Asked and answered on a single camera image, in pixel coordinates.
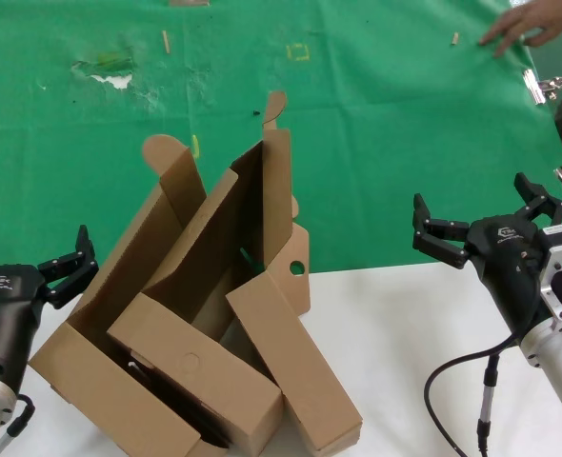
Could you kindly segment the person bare hand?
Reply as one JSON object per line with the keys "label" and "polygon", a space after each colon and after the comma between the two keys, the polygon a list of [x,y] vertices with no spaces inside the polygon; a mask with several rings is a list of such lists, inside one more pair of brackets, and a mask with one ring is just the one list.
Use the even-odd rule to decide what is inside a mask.
{"label": "person bare hand", "polygon": [[501,56],[517,41],[525,46],[541,47],[562,33],[562,0],[529,1],[503,12],[480,38],[487,46],[499,39],[494,56]]}

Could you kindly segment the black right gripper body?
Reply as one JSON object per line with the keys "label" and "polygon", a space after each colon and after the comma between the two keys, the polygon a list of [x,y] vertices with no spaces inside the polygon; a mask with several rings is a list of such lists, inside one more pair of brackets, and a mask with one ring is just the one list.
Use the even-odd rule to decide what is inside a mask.
{"label": "black right gripper body", "polygon": [[533,326],[543,315],[538,310],[542,253],[533,243],[536,234],[535,223],[498,215],[473,222],[465,243],[479,280],[512,333],[527,332],[526,319]]}

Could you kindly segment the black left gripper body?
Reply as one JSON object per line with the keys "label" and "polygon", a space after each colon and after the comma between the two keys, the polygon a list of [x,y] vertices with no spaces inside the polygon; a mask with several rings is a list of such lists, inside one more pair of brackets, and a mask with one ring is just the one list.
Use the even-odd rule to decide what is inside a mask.
{"label": "black left gripper body", "polygon": [[20,388],[39,329],[46,282],[37,267],[0,266],[0,382]]}

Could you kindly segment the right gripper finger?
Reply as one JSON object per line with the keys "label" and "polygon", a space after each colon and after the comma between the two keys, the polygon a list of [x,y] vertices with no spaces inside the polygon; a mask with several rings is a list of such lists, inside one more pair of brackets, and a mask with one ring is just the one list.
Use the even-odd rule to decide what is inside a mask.
{"label": "right gripper finger", "polygon": [[465,222],[434,219],[420,193],[413,196],[412,247],[438,262],[463,268],[469,254],[464,245],[470,225]]}
{"label": "right gripper finger", "polygon": [[532,222],[544,214],[550,218],[552,226],[562,223],[562,200],[551,196],[543,185],[531,182],[522,172],[515,175],[513,184],[524,202],[516,216]]}

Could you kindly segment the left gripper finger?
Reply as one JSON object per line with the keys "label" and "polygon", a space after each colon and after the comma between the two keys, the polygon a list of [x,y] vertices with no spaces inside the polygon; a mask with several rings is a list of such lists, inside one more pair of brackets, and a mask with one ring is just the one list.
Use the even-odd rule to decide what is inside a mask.
{"label": "left gripper finger", "polygon": [[83,293],[99,270],[87,226],[79,227],[74,252],[44,262],[37,269],[46,283],[43,297],[55,309]]}

